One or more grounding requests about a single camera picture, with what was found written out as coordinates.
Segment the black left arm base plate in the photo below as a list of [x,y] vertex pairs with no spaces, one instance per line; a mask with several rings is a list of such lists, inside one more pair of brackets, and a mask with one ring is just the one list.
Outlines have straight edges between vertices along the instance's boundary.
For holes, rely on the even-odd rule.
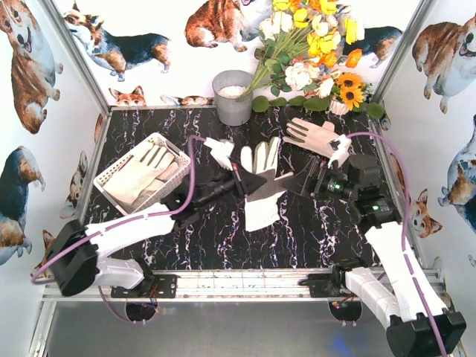
[[178,276],[176,274],[155,274],[148,271],[144,279],[133,289],[113,287],[112,298],[171,298],[176,296]]

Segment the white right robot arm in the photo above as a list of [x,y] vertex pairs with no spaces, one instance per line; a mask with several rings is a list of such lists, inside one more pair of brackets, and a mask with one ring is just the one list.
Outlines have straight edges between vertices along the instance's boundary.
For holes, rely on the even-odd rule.
[[346,289],[364,303],[383,326],[394,356],[449,356],[466,330],[461,313],[448,309],[429,283],[403,233],[392,198],[381,191],[375,157],[358,154],[347,173],[313,158],[297,175],[278,186],[303,197],[334,196],[346,201],[359,231],[372,246],[389,280],[385,286],[358,257],[332,267],[334,289]]

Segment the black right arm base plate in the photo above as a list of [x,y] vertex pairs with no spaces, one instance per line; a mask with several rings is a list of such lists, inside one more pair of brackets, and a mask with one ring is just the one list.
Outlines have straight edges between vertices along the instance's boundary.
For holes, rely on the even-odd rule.
[[345,274],[354,268],[368,268],[361,258],[341,260],[332,265],[330,273],[308,274],[299,280],[299,286],[305,286],[313,298],[339,298],[351,295],[345,283]]

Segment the white glove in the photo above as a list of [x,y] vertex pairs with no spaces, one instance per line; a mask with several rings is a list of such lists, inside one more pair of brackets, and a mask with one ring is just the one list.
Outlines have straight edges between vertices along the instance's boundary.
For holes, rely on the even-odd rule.
[[330,121],[319,126],[301,118],[293,118],[286,124],[283,141],[330,158],[333,150],[328,143],[338,136],[335,125]]
[[175,160],[169,149],[146,143],[104,184],[116,201],[131,205]]

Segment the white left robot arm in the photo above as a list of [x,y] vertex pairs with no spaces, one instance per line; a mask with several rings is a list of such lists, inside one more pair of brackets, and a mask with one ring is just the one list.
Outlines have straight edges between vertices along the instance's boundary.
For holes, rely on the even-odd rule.
[[198,169],[145,210],[96,225],[83,226],[77,220],[66,224],[48,254],[62,296],[75,296],[92,286],[111,286],[115,298],[144,298],[165,281],[174,289],[174,274],[161,277],[139,257],[122,260],[112,255],[140,241],[186,228],[200,217],[201,209],[229,194],[260,198],[276,173],[274,168],[257,172],[239,163],[218,176],[209,167],[200,165]]

